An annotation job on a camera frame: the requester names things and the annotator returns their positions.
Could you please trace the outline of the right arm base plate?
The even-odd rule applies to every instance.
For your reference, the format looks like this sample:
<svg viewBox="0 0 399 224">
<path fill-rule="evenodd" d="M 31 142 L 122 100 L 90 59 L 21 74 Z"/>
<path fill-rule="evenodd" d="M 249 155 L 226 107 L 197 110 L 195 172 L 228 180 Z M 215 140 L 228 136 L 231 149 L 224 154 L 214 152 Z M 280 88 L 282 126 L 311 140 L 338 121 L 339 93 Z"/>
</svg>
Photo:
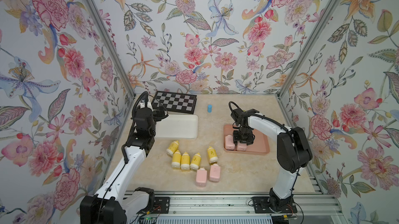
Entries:
<svg viewBox="0 0 399 224">
<path fill-rule="evenodd" d="M 249 205 L 256 214 L 297 214 L 293 197 L 279 199 L 277 197 L 252 197 Z"/>
</svg>

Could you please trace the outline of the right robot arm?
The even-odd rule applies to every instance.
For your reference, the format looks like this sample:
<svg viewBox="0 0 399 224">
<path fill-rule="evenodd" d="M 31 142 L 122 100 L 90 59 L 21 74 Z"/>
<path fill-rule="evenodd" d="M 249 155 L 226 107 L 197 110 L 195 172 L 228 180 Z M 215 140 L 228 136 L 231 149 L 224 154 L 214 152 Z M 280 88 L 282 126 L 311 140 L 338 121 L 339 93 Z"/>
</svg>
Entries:
<svg viewBox="0 0 399 224">
<path fill-rule="evenodd" d="M 276 141 L 276 157 L 281 167 L 277 181 L 269 193 L 270 205 L 275 208 L 293 201 L 294 185 L 313 154 L 304 130 L 300 127 L 287 127 L 259 111 L 230 109 L 234 120 L 233 142 L 235 145 L 251 146 L 255 142 L 254 130 Z"/>
</svg>

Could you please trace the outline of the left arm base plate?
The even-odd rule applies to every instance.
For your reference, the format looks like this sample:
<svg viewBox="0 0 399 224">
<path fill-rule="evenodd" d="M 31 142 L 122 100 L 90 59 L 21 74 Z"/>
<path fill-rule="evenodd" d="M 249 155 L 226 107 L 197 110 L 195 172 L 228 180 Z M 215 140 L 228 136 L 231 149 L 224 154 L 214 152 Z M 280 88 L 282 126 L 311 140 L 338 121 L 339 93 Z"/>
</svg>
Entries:
<svg viewBox="0 0 399 224">
<path fill-rule="evenodd" d="M 149 214 L 168 214 L 170 197 L 149 197 L 145 207 L 138 206 L 133 209 L 134 216 Z"/>
</svg>

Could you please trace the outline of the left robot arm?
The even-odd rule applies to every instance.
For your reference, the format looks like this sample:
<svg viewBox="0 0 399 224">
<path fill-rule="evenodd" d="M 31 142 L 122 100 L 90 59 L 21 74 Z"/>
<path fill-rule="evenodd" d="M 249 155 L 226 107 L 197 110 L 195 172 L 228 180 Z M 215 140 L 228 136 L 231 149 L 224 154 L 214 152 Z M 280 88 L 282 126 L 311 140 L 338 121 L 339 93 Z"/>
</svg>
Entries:
<svg viewBox="0 0 399 224">
<path fill-rule="evenodd" d="M 132 108 L 132 126 L 128 139 L 122 145 L 120 162 L 103 186 L 80 204 L 82 224 L 131 224 L 139 215 L 154 208 L 154 191 L 139 187 L 126 197 L 125 193 L 141 164 L 155 142 L 156 123 L 167 118 L 157 116 L 148 93 L 142 93 Z"/>
</svg>

